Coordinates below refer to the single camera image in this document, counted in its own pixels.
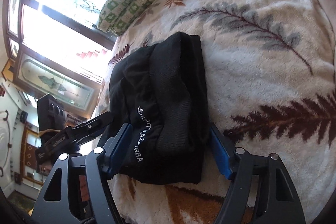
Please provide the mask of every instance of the folded black clothing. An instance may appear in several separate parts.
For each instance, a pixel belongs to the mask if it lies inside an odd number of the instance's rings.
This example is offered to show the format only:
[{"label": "folded black clothing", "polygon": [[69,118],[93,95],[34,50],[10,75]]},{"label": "folded black clothing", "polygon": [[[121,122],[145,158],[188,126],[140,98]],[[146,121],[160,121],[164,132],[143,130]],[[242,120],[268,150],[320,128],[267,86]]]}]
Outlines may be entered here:
[{"label": "folded black clothing", "polygon": [[143,183],[199,183],[209,115],[201,41],[175,33],[117,63],[110,79],[113,122],[99,146],[124,122],[133,137],[120,173]]}]

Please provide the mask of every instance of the silver screw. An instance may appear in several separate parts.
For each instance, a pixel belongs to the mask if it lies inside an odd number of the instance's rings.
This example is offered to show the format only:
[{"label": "silver screw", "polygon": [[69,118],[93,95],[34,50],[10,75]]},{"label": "silver screw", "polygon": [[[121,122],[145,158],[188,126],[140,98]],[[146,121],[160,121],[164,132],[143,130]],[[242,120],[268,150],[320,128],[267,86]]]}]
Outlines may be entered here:
[{"label": "silver screw", "polygon": [[59,156],[60,160],[66,160],[68,158],[68,154],[67,153],[63,153]]},{"label": "silver screw", "polygon": [[239,155],[242,155],[245,153],[245,149],[244,148],[241,148],[241,147],[237,147],[236,148],[236,153],[239,154]]},{"label": "silver screw", "polygon": [[271,154],[271,159],[273,159],[273,160],[278,160],[278,159],[279,159],[279,156],[278,156],[277,154],[275,154],[275,153],[272,153],[272,154]]},{"label": "silver screw", "polygon": [[102,147],[96,147],[94,150],[93,150],[93,153],[95,154],[100,154],[102,153],[104,150]]}]

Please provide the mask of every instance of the bed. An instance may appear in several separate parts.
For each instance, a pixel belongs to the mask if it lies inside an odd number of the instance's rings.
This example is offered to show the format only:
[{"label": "bed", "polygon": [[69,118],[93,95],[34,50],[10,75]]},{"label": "bed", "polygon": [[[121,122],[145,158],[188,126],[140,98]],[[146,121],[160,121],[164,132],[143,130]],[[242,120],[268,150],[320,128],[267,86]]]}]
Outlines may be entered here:
[{"label": "bed", "polygon": [[[336,0],[155,0],[118,37],[95,115],[109,109],[118,61],[178,31],[199,35],[211,121],[250,153],[280,155],[311,223],[336,187],[335,8]],[[109,181],[120,214],[137,224],[212,223],[228,185],[209,151],[197,185]]]}]

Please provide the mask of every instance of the embroidered logo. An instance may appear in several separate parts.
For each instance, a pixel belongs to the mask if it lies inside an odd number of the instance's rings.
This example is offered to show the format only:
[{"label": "embroidered logo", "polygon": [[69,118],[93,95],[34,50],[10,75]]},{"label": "embroidered logo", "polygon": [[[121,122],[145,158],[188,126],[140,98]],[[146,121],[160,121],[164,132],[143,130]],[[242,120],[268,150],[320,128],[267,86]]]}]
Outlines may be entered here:
[{"label": "embroidered logo", "polygon": [[142,115],[143,109],[138,107],[138,114],[140,115],[140,119],[146,122],[146,129],[140,132],[140,138],[138,140],[138,144],[134,146],[134,154],[138,162],[142,161],[141,153],[139,151],[139,144],[141,144],[145,140],[146,132],[151,129],[151,121],[146,119],[144,115]]}]

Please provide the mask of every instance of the black robotic device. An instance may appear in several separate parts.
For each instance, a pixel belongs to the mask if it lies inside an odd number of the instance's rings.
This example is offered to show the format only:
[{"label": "black robotic device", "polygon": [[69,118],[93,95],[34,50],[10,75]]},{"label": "black robotic device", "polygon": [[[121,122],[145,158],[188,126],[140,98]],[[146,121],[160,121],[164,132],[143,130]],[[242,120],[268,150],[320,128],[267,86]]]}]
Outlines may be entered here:
[{"label": "black robotic device", "polygon": [[[64,152],[66,148],[73,150],[75,146],[95,138],[95,132],[112,120],[111,114],[105,112],[75,128],[66,127],[36,150],[36,159],[40,164],[59,155],[35,203],[32,217],[38,223],[77,224],[87,218],[94,218],[97,224],[125,223],[115,206],[107,180],[112,179],[122,165],[131,141],[132,126],[124,123],[104,147],[98,147],[86,156],[70,157]],[[235,147],[214,124],[210,128],[209,146],[219,171],[231,181],[214,223],[241,223],[252,176],[259,175],[250,223],[305,224],[295,186],[277,154],[272,153],[268,157],[251,155],[245,149]],[[85,210],[81,202],[79,175],[86,175],[90,210]]]}]

